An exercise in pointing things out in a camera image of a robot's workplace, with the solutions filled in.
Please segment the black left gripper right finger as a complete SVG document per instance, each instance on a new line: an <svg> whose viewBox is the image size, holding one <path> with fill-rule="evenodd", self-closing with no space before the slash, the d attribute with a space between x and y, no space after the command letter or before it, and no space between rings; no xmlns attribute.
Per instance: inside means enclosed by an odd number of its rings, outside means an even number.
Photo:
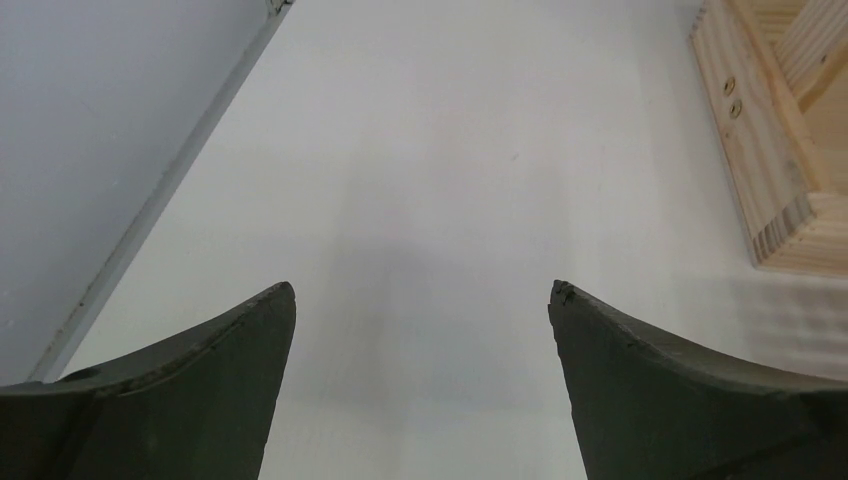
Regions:
<svg viewBox="0 0 848 480"><path fill-rule="evenodd" d="M548 305L591 479L843 479L847 385L726 355L569 282Z"/></svg>

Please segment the wooden hanger rack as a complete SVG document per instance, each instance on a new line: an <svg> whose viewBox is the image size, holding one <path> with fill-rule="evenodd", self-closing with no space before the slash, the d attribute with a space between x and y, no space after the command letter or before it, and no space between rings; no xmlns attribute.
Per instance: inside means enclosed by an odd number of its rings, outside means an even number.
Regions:
<svg viewBox="0 0 848 480"><path fill-rule="evenodd" d="M690 41L753 263L847 272L847 5L706 1Z"/></svg>

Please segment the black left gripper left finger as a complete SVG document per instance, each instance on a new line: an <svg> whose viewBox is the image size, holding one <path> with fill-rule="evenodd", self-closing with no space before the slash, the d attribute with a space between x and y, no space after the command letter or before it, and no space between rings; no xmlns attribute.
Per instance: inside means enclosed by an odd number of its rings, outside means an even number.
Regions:
<svg viewBox="0 0 848 480"><path fill-rule="evenodd" d="M5 479L255 479L296 325L287 282L52 383L1 390Z"/></svg>

